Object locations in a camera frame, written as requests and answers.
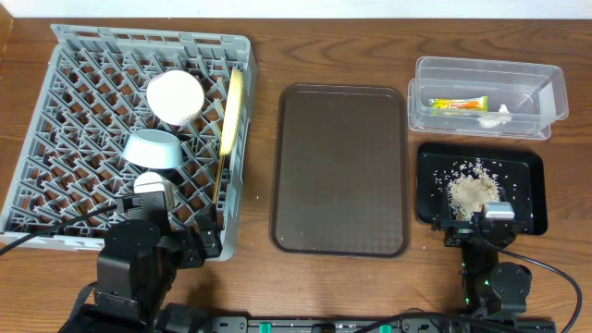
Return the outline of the green orange snack wrapper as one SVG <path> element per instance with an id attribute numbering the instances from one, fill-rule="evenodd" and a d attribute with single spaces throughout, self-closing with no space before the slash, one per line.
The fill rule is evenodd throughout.
<path id="1" fill-rule="evenodd" d="M 469 99 L 434 98 L 428 100 L 428 106 L 436 109 L 488 111 L 488 97 Z"/>

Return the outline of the grey dishwasher rack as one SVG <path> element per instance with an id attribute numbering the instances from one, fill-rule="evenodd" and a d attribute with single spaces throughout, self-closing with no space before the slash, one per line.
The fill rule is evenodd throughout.
<path id="1" fill-rule="evenodd" d="M 243 165 L 257 76 L 251 42 L 241 35 L 54 25 L 52 53 L 1 213 L 3 243 L 51 250 L 103 248 L 122 222 L 110 210 L 131 193 L 142 167 L 127 162 L 124 146 L 135 130 L 179 138 L 182 164 L 165 172 L 176 186 L 175 227 L 215 211 L 221 259 L 236 252 L 244 185 Z M 240 122 L 212 204 L 232 69 L 244 76 Z M 149 80 L 169 70 L 192 74 L 203 86 L 199 116 L 182 126 L 150 109 Z"/>

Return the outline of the brown serving tray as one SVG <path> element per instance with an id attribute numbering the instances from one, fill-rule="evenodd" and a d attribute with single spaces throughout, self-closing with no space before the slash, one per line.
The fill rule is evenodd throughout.
<path id="1" fill-rule="evenodd" d="M 294 84 L 279 100 L 269 235 L 284 253 L 397 258 L 411 219 L 396 89 Z"/>

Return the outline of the clear plastic waste bin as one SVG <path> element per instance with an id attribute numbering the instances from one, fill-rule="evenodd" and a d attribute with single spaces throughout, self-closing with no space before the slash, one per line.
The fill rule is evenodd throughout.
<path id="1" fill-rule="evenodd" d="M 492 129 L 477 119 L 487 111 L 436 109 L 434 98 L 488 97 L 488 111 L 505 104 L 512 120 Z M 423 56 L 408 87 L 409 128 L 419 132 L 544 141 L 551 125 L 569 116 L 562 70 L 553 65 Z"/>

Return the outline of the pink bowl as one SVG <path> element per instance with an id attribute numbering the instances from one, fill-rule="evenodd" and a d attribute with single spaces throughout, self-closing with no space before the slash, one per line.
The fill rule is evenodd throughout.
<path id="1" fill-rule="evenodd" d="M 169 70 L 153 77 L 146 90 L 152 112 L 162 121 L 182 126 L 197 118 L 204 105 L 202 84 L 183 70 Z"/>

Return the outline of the spilled rice pile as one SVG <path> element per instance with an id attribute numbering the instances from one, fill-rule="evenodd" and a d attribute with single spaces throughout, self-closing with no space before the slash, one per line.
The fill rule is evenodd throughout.
<path id="1" fill-rule="evenodd" d="M 500 175 L 492 170 L 500 166 L 500 162 L 462 158 L 432 173 L 436 191 L 447 199 L 455 221 L 470 221 L 485 204 L 503 201 Z"/>

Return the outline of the white tissue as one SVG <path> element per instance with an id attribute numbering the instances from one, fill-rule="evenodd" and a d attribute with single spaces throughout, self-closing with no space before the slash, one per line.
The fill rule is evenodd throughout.
<path id="1" fill-rule="evenodd" d="M 501 104 L 497 112 L 487 111 L 483 116 L 480 116 L 477 119 L 480 127 L 484 129 L 492 129 L 499 125 L 504 125 L 511 120 L 512 116 L 505 104 Z"/>

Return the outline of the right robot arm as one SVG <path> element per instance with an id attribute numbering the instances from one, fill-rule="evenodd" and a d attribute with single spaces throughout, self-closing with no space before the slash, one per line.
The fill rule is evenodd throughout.
<path id="1" fill-rule="evenodd" d="M 523 265 L 499 260 L 499 250 L 515 241 L 522 224 L 508 202 L 487 202 L 465 219 L 452 215 L 444 192 L 433 230 L 444 233 L 446 247 L 462 250 L 462 288 L 469 315 L 516 326 L 526 311 L 532 273 Z"/>

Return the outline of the black food waste tray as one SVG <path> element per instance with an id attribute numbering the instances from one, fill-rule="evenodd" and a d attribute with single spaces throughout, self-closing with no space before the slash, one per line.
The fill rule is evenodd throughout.
<path id="1" fill-rule="evenodd" d="M 425 223 L 436 221 L 443 192 L 461 176 L 475 176 L 480 166 L 497 182 L 504 200 L 512 205 L 523 234 L 540 236 L 549 227 L 544 165 L 541 157 L 526 150 L 428 142 L 417 159 L 417 216 Z"/>

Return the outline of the light blue bowl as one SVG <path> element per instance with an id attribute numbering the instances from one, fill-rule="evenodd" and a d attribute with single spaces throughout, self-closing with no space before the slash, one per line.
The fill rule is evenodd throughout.
<path id="1" fill-rule="evenodd" d="M 122 156 L 140 167 L 171 169 L 182 164 L 181 142 L 159 129 L 139 129 L 130 134 Z"/>

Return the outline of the yellow plate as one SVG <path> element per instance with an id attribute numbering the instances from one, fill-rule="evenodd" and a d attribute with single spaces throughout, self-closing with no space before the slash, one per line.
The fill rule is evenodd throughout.
<path id="1" fill-rule="evenodd" d="M 228 95 L 224 113 L 223 129 L 220 137 L 221 156 L 229 155 L 232 151 L 237 129 L 240 122 L 244 76 L 236 68 L 232 69 L 228 86 Z"/>

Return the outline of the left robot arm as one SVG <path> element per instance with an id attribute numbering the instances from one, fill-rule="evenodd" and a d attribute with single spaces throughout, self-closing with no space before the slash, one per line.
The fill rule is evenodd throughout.
<path id="1" fill-rule="evenodd" d="M 221 254 L 214 223 L 177 231 L 131 219 L 112 227 L 97 259 L 97 280 L 79 293 L 62 332 L 212 332 L 206 311 L 163 300 L 180 269 Z"/>

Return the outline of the wooden chopstick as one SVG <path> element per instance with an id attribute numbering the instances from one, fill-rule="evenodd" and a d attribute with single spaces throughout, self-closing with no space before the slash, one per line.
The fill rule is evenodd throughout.
<path id="1" fill-rule="evenodd" d="M 213 191 L 213 198 L 212 198 L 212 204 L 213 204 L 214 208 L 216 208 L 216 206 L 217 206 L 219 188 L 220 188 L 220 183 L 222 181 L 222 173 L 223 173 L 223 170 L 225 167 L 225 163 L 226 163 L 226 156 L 220 155 L 219 160 L 218 160 L 217 170 L 216 170 L 216 182 L 215 182 L 214 191 Z"/>

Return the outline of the white cup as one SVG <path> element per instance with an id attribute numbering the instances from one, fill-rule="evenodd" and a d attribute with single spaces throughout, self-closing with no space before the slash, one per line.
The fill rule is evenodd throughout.
<path id="1" fill-rule="evenodd" d="M 175 197 L 177 186 L 156 172 L 144 172 L 133 182 L 135 194 L 161 191 L 166 198 L 167 210 L 171 211 L 177 206 L 178 200 Z"/>

